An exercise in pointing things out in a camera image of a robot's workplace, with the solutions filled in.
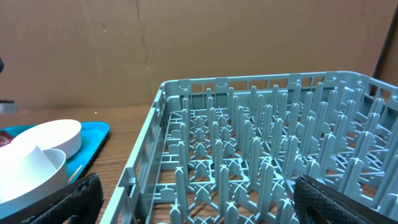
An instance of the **bowl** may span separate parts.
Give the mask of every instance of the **bowl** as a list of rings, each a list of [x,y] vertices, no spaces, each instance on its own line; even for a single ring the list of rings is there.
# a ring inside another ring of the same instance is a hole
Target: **bowl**
[[[5,202],[1,201],[0,219],[18,212],[68,185],[67,158],[65,153],[59,149],[46,149],[43,150],[43,153],[54,166],[55,172],[28,192]],[[33,167],[33,169],[41,169],[40,167],[43,167],[43,165],[36,162],[36,167]],[[22,183],[24,183],[24,177],[20,178]]]
[[[72,119],[61,119],[43,123],[16,136],[13,142],[34,142],[41,150],[62,150],[67,159],[81,146],[81,123]]]

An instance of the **wooden table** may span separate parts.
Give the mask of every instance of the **wooden table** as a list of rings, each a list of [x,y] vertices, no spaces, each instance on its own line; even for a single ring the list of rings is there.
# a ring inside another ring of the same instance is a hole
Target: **wooden table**
[[[142,128],[142,124],[148,114],[150,105],[125,106],[112,108],[68,108],[52,110],[21,110],[18,115],[0,116],[0,128],[15,125],[40,124],[55,119],[76,119],[78,121],[104,121],[111,126],[108,142],[102,148],[98,157],[88,171],[99,174],[104,188],[105,203],[101,209],[97,223],[105,211],[112,196],[113,190],[121,176],[132,147]],[[173,182],[174,172],[163,172],[160,182]],[[363,186],[364,194],[373,197],[376,189]],[[249,191],[253,201],[257,201],[258,194]],[[189,194],[188,200],[193,202],[194,195]],[[213,200],[218,203],[218,195],[212,195]],[[276,213],[277,206],[271,206],[271,212]],[[250,216],[250,212],[243,207],[238,208],[239,214]],[[159,204],[155,206],[154,223],[169,222],[170,204]],[[198,206],[190,213],[191,216],[205,218],[208,215],[216,216],[216,213],[207,206]]]
[[[98,173],[104,189],[105,203],[97,219],[99,223],[113,190],[121,176],[136,142],[150,105],[112,108],[68,108],[51,110],[20,110],[18,115],[0,116],[0,128],[40,124],[55,119],[104,121],[111,126],[108,142],[88,171]]]

